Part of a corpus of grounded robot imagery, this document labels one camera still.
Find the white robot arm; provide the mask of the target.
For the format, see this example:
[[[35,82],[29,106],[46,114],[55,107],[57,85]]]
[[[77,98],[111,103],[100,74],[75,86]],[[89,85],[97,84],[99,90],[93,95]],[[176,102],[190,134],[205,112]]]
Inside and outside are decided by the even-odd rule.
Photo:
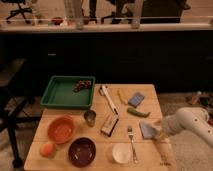
[[[188,130],[201,138],[209,147],[213,148],[213,127],[208,124],[209,113],[201,107],[182,107],[173,115],[160,120],[161,129],[157,130],[153,138],[162,140]]]

